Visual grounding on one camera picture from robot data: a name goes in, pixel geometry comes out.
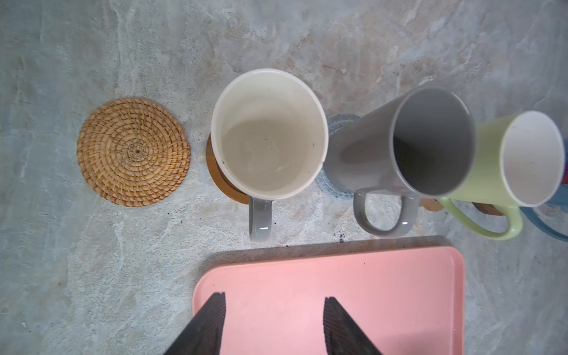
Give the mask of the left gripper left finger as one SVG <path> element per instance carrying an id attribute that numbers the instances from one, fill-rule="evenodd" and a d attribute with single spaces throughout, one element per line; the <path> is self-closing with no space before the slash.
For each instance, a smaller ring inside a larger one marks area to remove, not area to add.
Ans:
<path id="1" fill-rule="evenodd" d="M 226 318 L 226 295 L 212 294 L 198 313 L 180 333 L 165 355 L 204 354 L 218 355 Z"/>

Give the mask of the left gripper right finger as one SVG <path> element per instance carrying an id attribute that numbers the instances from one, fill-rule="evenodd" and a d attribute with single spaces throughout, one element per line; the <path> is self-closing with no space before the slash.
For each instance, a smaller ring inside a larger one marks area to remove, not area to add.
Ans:
<path id="1" fill-rule="evenodd" d="M 322 324 L 327 354 L 381 354 L 335 297 L 325 299 Z"/>

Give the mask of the blue woven round coaster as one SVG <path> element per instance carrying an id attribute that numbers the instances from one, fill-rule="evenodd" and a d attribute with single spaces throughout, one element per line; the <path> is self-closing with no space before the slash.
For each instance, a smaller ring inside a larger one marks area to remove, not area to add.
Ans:
<path id="1" fill-rule="evenodd" d="M 328 133 L 329 135 L 333 135 L 338 133 L 344 127 L 349 125 L 350 123 L 359 119 L 358 115 L 353 114 L 337 114 L 332 116 L 328 119 Z M 340 201 L 349 201 L 353 198 L 353 192 L 346 192 L 344 190 L 338 189 L 335 187 L 330 180 L 328 179 L 327 175 L 325 174 L 324 168 L 321 169 L 318 176 L 315 179 L 319 189 L 326 195 L 340 200 Z"/>

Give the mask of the cork paw print coaster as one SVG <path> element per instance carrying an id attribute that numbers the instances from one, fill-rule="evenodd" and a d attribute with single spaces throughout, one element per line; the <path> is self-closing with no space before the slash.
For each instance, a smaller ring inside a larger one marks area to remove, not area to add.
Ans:
<path id="1" fill-rule="evenodd" d="M 443 205 L 435 199 L 421 199 L 419 206 L 429 212 L 439 212 L 444 209 Z"/>

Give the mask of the brown wooden coaster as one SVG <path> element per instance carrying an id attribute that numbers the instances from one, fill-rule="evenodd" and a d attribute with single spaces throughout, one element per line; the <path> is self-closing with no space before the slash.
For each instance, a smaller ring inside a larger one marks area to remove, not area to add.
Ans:
<path id="1" fill-rule="evenodd" d="M 211 136 L 208 137 L 206 143 L 206 164 L 209 170 L 209 174 L 214 181 L 215 185 L 224 195 L 228 198 L 231 198 L 233 201 L 236 201 L 240 204 L 249 204 L 249 196 L 241 192 L 238 188 L 236 188 L 223 174 L 222 170 L 220 169 L 217 160 L 214 156 L 214 151 L 212 148 L 212 140 Z"/>
<path id="2" fill-rule="evenodd" d="M 500 217 L 504 216 L 504 214 L 500 210 L 495 208 L 493 205 L 480 204 L 480 203 L 473 203 L 473 205 L 476 207 L 478 211 L 480 211 L 483 214 L 500 216 Z"/>

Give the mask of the woven rattan coaster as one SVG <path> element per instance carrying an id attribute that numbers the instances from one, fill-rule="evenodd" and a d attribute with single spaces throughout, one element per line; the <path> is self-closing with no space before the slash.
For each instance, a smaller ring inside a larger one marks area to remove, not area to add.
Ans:
<path id="1" fill-rule="evenodd" d="M 126 207 L 170 196 L 191 161 L 186 133 L 174 115 L 138 98 L 116 99 L 93 111 L 79 132 L 76 154 L 93 190 Z"/>

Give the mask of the dark grey mug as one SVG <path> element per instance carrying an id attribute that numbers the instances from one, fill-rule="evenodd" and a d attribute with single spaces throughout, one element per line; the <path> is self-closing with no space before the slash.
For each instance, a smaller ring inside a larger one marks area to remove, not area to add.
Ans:
<path id="1" fill-rule="evenodd" d="M 439 87 L 420 87 L 333 133 L 323 169 L 334 188 L 353 195 L 363 230 L 394 238 L 411 231 L 421 199 L 446 197 L 463 185 L 475 153 L 476 129 L 463 100 Z M 368 220 L 371 193 L 401 198 L 391 229 Z"/>

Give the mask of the grey handled white mug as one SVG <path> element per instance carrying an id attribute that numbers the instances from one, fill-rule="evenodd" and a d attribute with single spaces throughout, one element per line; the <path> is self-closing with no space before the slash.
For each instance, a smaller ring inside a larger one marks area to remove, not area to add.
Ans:
<path id="1" fill-rule="evenodd" d="M 328 123 L 312 89 L 290 73 L 257 69 L 234 79 L 212 114 L 214 156 L 249 198 L 249 236 L 265 241 L 272 204 L 302 192 L 328 152 Z"/>

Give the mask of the green mug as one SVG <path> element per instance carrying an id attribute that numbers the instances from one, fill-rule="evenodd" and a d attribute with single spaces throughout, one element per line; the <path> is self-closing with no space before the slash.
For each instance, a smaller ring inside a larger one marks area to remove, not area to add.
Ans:
<path id="1" fill-rule="evenodd" d="M 505 241 L 523 228 L 521 209 L 537 207 L 556 192 L 565 170 L 564 139 L 546 114 L 527 111 L 480 123 L 476 154 L 466 181 L 440 204 L 467 228 Z M 507 218 L 504 232 L 476 224 L 454 201 L 490 204 Z"/>

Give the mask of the blue floral mug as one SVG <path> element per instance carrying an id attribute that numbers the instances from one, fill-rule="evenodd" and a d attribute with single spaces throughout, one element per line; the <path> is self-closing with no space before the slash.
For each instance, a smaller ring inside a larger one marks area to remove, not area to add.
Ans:
<path id="1" fill-rule="evenodd" d="M 544 204 L 522 207 L 525 217 L 538 229 L 556 240 L 567 242 L 567 139 L 564 139 L 565 168 L 554 195 Z"/>

